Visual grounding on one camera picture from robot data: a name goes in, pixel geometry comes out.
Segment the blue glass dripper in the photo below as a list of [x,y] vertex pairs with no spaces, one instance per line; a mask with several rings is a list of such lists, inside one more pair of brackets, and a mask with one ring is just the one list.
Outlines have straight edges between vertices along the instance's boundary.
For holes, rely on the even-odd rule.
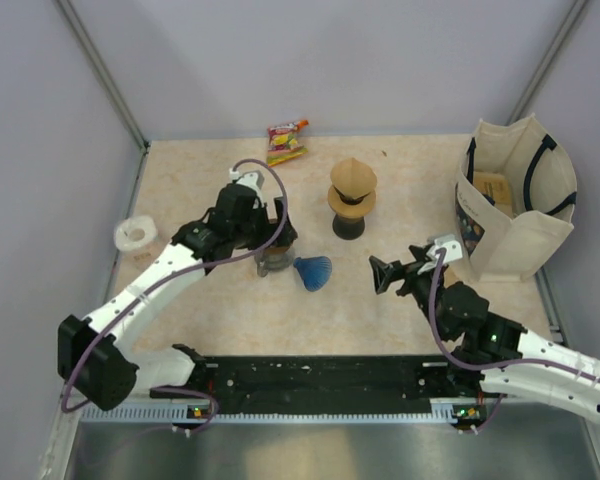
[[343,194],[339,190],[337,190],[336,193],[342,203],[344,203],[345,205],[350,205],[350,206],[362,204],[363,202],[366,201],[366,199],[368,197],[368,195],[363,195],[360,197],[351,197],[351,196],[347,196],[347,195]]
[[332,262],[326,256],[301,258],[293,261],[300,279],[309,292],[316,292],[323,288],[332,274]]

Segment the brown paper coffee filter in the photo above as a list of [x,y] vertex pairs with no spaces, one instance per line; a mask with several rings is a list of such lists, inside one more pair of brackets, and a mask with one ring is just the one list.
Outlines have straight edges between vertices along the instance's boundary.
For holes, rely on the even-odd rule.
[[352,199],[370,194],[377,186],[372,168],[353,157],[337,163],[330,172],[330,179],[340,193]]

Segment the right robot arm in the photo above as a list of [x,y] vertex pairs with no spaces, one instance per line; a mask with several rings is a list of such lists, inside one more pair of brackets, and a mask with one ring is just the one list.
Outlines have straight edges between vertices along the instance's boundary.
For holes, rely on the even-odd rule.
[[476,389],[555,406],[600,425],[600,360],[548,340],[519,322],[493,313],[487,299],[458,281],[444,284],[449,264],[463,257],[454,236],[409,248],[413,260],[372,256],[376,293],[396,282],[412,296],[450,364],[446,380],[456,394]]

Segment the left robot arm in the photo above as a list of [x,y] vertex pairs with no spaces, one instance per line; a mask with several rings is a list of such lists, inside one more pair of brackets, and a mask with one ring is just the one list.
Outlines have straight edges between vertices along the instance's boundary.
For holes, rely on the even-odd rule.
[[85,318],[68,316],[58,329],[57,368],[66,394],[79,391],[108,411],[130,394],[174,386],[185,396],[206,387],[207,374],[184,346],[145,354],[133,346],[160,312],[215,267],[292,242],[287,197],[274,200],[269,219],[256,185],[239,179],[223,187],[200,220],[181,226],[158,258],[116,297]]

